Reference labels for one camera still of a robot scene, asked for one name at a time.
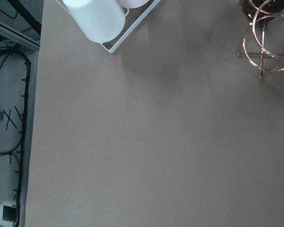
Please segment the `white frosted cup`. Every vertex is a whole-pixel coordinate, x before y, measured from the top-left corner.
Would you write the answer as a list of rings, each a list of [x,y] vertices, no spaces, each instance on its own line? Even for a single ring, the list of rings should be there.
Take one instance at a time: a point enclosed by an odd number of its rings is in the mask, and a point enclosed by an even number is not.
[[[125,25],[125,13],[116,0],[64,0],[84,35],[96,43],[116,38]]]

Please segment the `pink frosted cup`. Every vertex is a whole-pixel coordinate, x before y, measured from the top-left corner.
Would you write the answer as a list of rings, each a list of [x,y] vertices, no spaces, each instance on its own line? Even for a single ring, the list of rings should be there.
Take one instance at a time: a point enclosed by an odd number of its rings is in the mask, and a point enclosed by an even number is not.
[[[121,7],[135,9],[149,2],[149,0],[117,0]]]

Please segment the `tea bottle in rack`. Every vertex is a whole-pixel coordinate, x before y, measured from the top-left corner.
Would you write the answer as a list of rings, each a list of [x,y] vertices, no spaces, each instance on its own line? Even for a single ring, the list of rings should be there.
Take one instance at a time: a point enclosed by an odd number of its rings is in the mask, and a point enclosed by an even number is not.
[[[240,0],[240,6],[249,19],[253,19],[258,8],[265,3],[265,0]],[[279,13],[284,9],[284,0],[269,1],[258,13],[258,16],[268,15],[270,13]]]

